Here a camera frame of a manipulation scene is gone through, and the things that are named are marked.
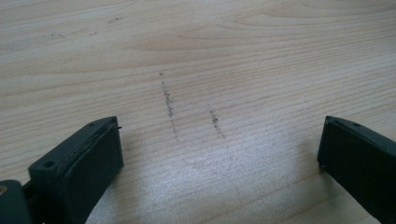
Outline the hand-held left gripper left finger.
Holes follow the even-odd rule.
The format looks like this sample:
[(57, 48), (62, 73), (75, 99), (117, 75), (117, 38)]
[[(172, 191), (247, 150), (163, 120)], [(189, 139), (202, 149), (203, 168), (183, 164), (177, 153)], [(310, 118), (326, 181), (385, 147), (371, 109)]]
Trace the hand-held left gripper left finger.
[(45, 224), (84, 224), (123, 167), (118, 119), (93, 121), (28, 168)]

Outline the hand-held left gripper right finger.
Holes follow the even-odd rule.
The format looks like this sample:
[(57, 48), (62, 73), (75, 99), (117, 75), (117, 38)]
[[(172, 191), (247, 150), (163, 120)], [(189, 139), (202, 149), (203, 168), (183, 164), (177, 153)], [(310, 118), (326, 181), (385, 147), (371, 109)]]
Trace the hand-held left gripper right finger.
[(381, 224), (396, 224), (396, 142), (359, 123), (328, 116), (318, 163)]

